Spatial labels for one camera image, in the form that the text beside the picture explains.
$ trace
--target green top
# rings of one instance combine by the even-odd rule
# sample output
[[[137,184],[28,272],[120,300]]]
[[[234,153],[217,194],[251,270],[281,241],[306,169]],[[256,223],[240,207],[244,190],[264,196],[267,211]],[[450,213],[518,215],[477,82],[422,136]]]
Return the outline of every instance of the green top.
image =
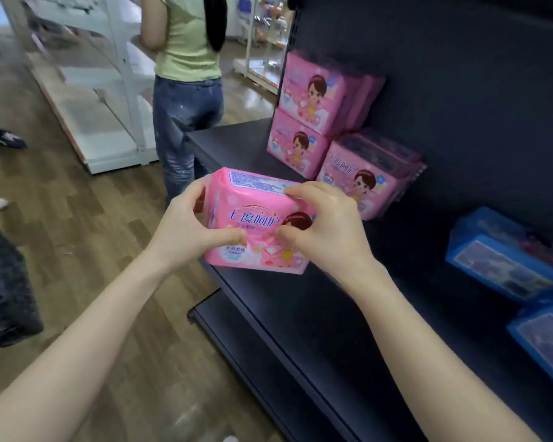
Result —
[[[219,54],[207,41],[203,0],[162,1],[168,6],[168,40],[158,53],[155,73],[181,82],[220,78]]]

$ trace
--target store aisle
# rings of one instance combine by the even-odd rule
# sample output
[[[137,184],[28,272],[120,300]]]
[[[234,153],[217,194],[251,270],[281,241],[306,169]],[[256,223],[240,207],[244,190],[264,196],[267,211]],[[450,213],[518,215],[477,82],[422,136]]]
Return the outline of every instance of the store aisle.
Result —
[[[19,0],[5,0],[25,33]],[[28,37],[20,43],[29,50]],[[1,36],[5,53],[14,37]],[[224,123],[268,117],[274,97],[224,80]],[[45,331],[0,349],[0,390],[35,359],[146,245],[162,216],[158,164],[90,176],[32,75],[0,62],[0,124],[27,140],[0,148],[0,227],[28,261]],[[186,312],[217,286],[197,262],[155,294],[137,319],[78,442],[280,442],[273,424]]]

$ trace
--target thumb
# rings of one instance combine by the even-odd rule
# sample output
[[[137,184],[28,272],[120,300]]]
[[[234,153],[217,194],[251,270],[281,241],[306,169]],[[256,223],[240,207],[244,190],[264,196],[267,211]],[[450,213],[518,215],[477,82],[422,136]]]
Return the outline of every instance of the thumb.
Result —
[[[280,226],[275,231],[275,236],[283,239],[288,245],[295,246],[298,243],[302,232],[303,231],[295,228],[294,226]]]
[[[207,249],[225,245],[244,245],[246,231],[241,228],[221,228],[207,230],[205,246]]]

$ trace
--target dark wall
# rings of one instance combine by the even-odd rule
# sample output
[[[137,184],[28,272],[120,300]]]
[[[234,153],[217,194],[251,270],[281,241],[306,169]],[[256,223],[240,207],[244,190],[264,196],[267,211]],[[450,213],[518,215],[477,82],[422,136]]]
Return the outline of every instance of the dark wall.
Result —
[[[399,207],[487,204],[553,238],[553,23],[478,0],[303,3],[293,49],[389,77],[368,123],[429,164]]]

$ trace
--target black shoe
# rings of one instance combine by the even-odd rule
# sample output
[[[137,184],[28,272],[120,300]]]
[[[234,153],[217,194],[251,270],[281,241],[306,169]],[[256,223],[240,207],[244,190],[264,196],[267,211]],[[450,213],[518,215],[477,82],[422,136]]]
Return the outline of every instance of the black shoe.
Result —
[[[26,142],[24,140],[2,128],[0,128],[0,145],[13,149],[27,148]]]

